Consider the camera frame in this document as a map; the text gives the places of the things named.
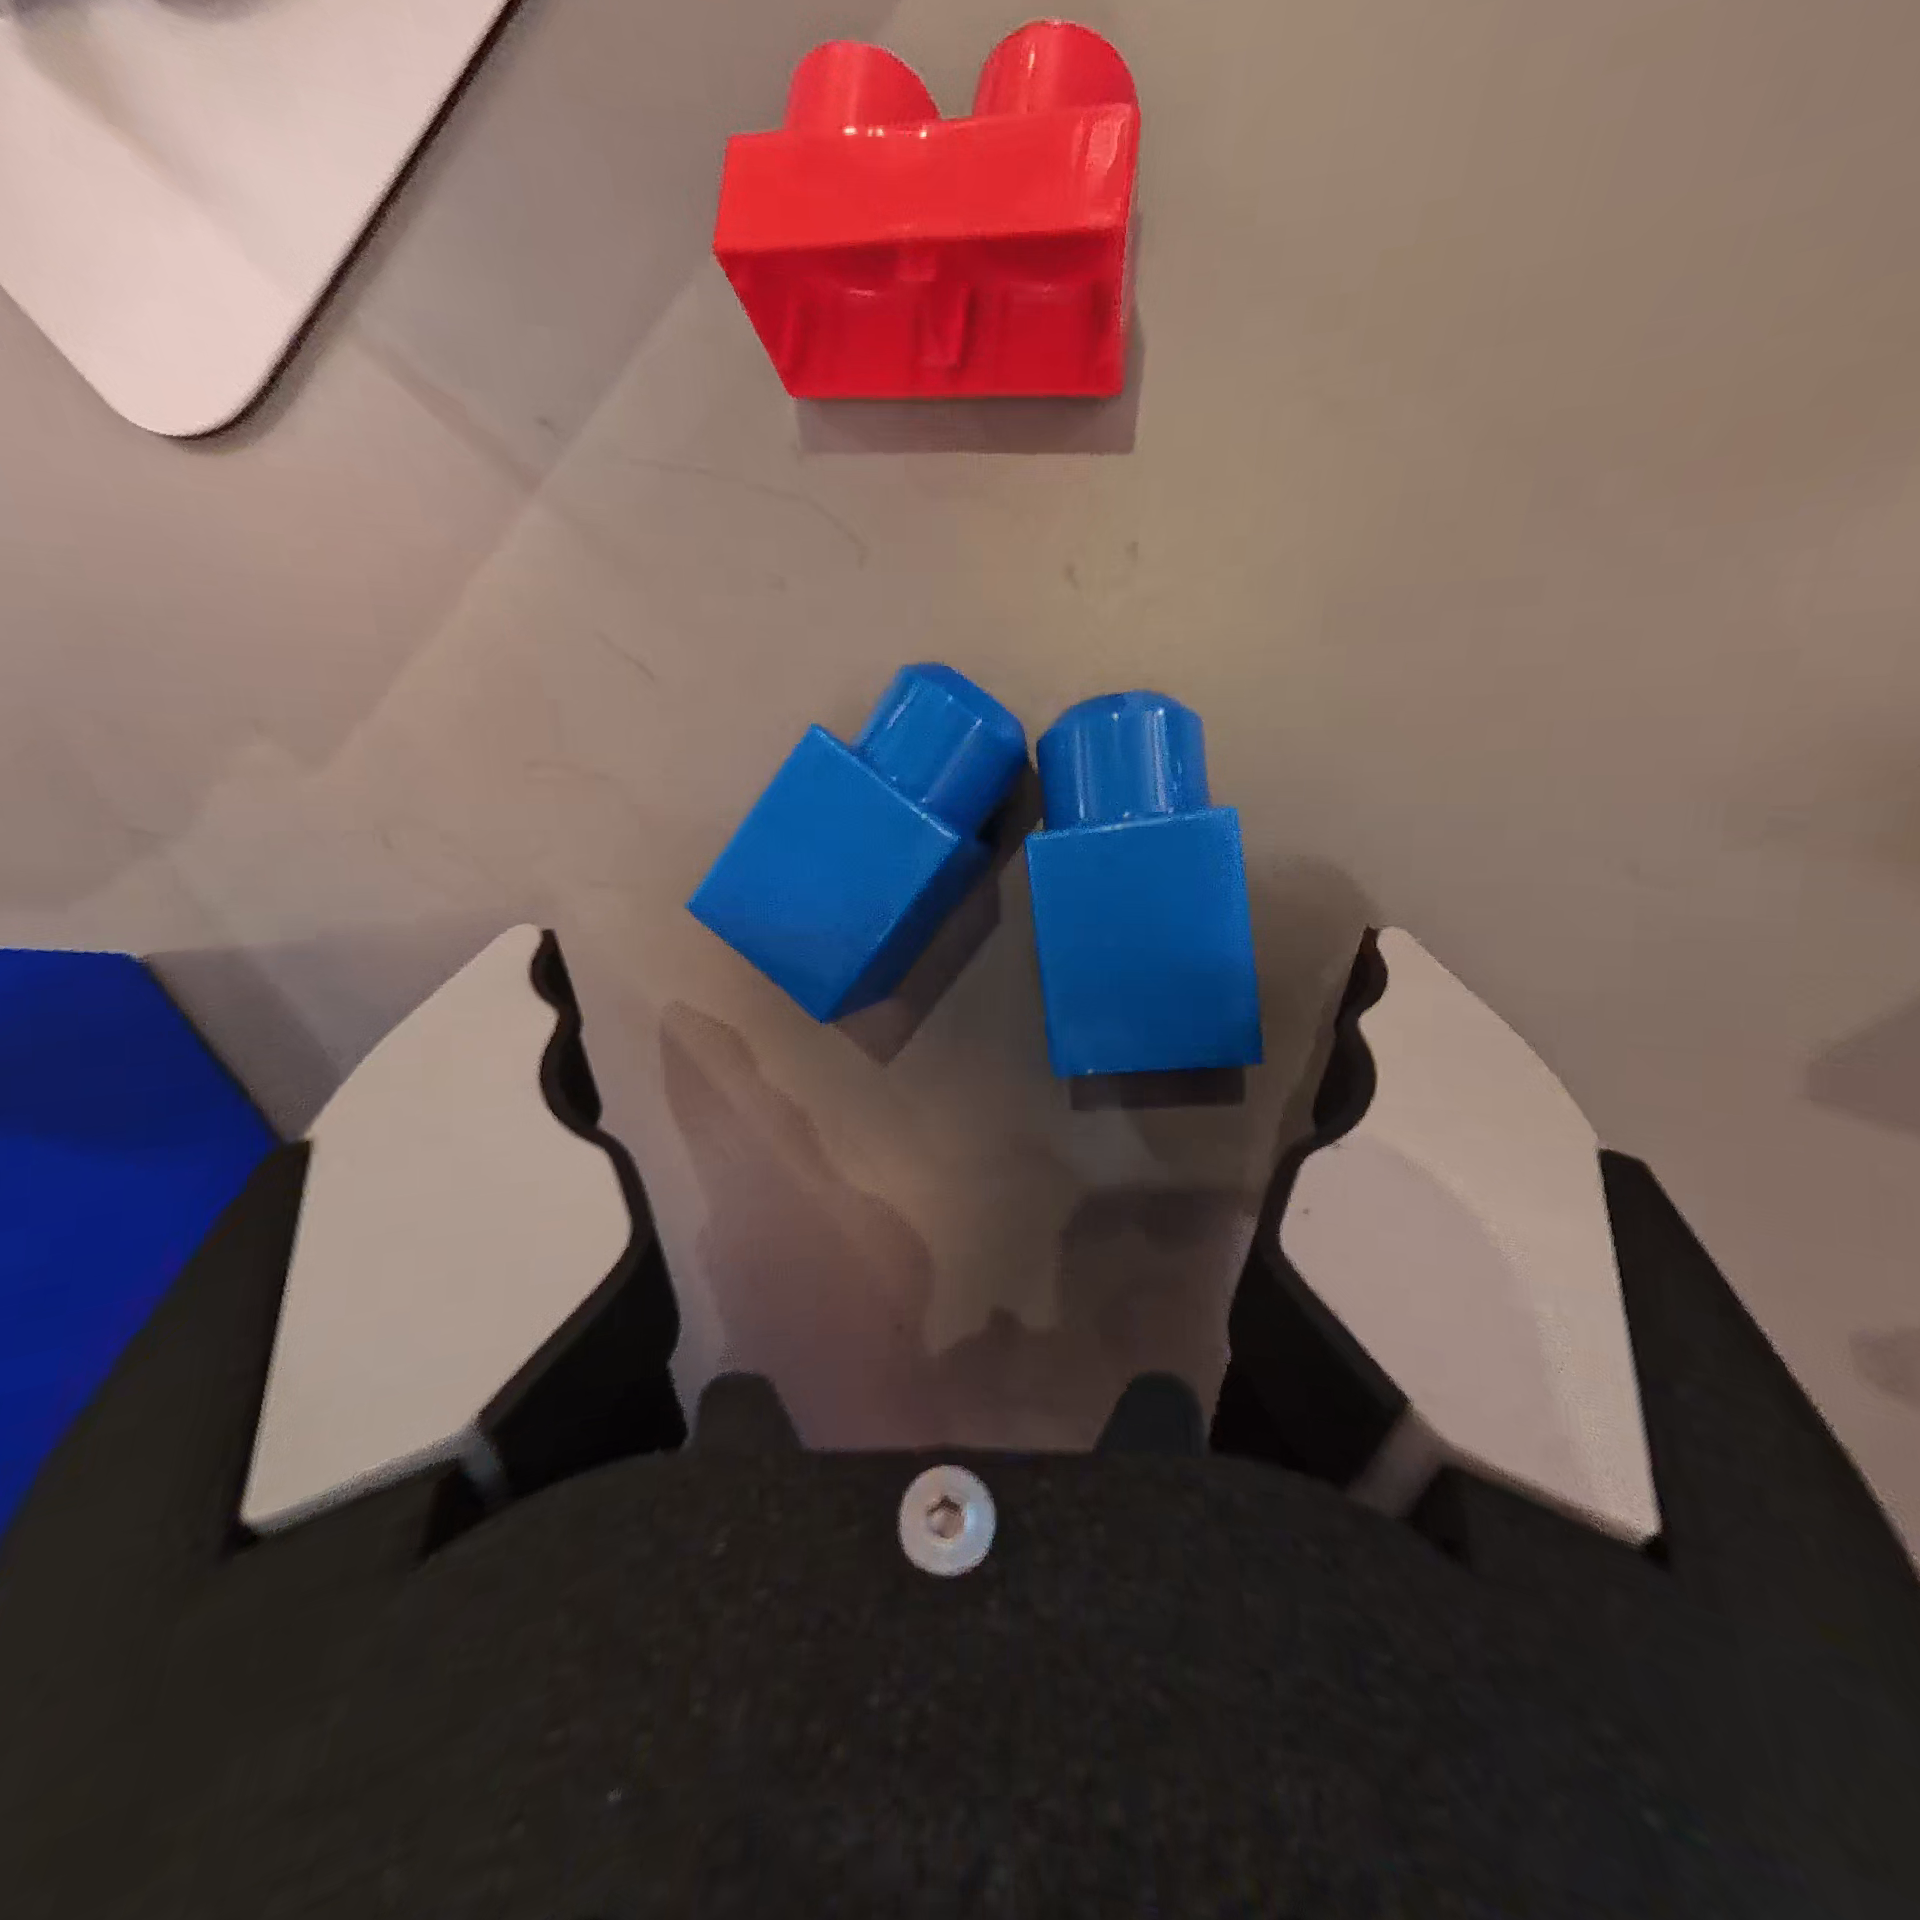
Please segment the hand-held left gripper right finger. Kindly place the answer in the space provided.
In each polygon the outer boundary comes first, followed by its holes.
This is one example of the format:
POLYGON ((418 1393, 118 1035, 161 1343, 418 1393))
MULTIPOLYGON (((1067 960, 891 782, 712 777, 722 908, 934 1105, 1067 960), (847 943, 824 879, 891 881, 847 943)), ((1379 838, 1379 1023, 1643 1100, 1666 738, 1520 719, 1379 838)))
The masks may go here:
POLYGON ((1368 928, 1229 1307, 1210 1448, 1406 1520, 1464 1472, 1661 1531, 1599 1142, 1400 928, 1368 928))

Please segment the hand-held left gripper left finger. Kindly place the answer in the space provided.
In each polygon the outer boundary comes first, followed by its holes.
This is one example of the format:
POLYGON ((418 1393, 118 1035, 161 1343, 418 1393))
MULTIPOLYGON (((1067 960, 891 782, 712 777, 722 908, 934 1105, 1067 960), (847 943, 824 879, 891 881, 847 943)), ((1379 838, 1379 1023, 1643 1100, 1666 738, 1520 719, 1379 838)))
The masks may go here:
POLYGON ((352 1070, 303 1137, 246 1530, 443 1471, 502 1505, 686 1444, 674 1283, 598 1098, 531 923, 352 1070))

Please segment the blue plastic bin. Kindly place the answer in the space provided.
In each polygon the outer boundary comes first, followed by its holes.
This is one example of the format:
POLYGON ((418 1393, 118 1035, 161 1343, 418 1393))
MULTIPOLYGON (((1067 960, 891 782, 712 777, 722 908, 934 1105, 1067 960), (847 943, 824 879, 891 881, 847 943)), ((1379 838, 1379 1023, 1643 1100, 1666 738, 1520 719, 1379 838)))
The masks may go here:
POLYGON ((147 966, 1 951, 1 1527, 278 1138, 147 966))

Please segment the blue one-stud block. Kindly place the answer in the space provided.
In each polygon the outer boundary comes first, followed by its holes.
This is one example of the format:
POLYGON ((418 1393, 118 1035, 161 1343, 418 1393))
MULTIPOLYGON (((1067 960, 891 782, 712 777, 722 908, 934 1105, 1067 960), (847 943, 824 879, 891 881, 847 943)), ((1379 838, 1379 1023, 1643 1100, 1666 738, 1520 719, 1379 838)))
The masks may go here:
POLYGON ((1017 716, 946 663, 903 665, 851 738, 808 727, 688 912, 818 1025, 891 996, 991 862, 1017 716))
POLYGON ((1038 772, 1023 862, 1053 1075, 1256 1067, 1240 819, 1210 802, 1201 719, 1152 688, 1095 696, 1040 737, 1038 772))

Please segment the red two-stud block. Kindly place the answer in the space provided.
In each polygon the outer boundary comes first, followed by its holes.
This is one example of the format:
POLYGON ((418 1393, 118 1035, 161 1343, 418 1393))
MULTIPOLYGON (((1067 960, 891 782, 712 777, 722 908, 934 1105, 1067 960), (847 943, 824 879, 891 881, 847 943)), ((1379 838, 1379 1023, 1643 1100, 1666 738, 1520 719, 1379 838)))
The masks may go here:
POLYGON ((1135 307, 1143 110, 1090 28, 1040 19, 967 113, 857 39, 735 132, 710 252, 791 401, 1111 401, 1135 307))

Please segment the white wooden document stand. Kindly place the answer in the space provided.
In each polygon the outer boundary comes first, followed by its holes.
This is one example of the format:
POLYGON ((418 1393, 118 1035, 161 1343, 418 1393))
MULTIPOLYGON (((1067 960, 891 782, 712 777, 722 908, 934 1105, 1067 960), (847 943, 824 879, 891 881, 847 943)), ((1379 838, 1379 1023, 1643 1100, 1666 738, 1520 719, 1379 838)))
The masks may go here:
POLYGON ((135 428, 231 426, 506 12, 5 4, 5 295, 135 428))

